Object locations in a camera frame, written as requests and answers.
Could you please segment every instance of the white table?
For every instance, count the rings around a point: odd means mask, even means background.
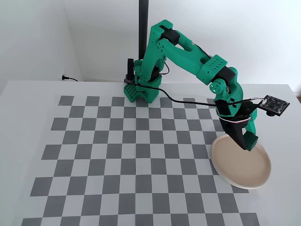
[[[11,225],[26,170],[56,95],[123,95],[123,83],[10,81],[0,97],[0,225]],[[288,85],[242,85],[245,98],[278,97],[291,105],[281,117],[258,110],[259,143],[272,163],[267,183],[250,190],[248,210],[261,226],[301,225],[301,104]],[[171,96],[214,97],[202,84],[162,84]]]

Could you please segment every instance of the metal pole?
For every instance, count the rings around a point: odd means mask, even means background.
[[[144,58],[147,41],[149,0],[139,0],[139,60]]]

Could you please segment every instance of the circuit board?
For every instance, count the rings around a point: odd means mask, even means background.
[[[259,104],[259,108],[267,111],[267,113],[271,116],[280,116],[290,104],[289,102],[280,100],[269,95],[267,95],[264,99],[266,99],[266,102],[261,102]]]

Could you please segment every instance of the checkered mat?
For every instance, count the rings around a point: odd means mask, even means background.
[[[22,226],[259,226],[212,166],[214,108],[61,96],[51,120]]]

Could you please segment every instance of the white wall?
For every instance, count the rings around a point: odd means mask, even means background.
[[[138,57],[138,0],[63,0],[83,76],[122,81]],[[301,91],[301,4],[298,0],[150,0],[149,28],[174,29],[218,54],[241,83],[289,84]],[[163,82],[198,82],[172,63]]]
[[[0,93],[8,80],[82,80],[62,0],[0,1]]]

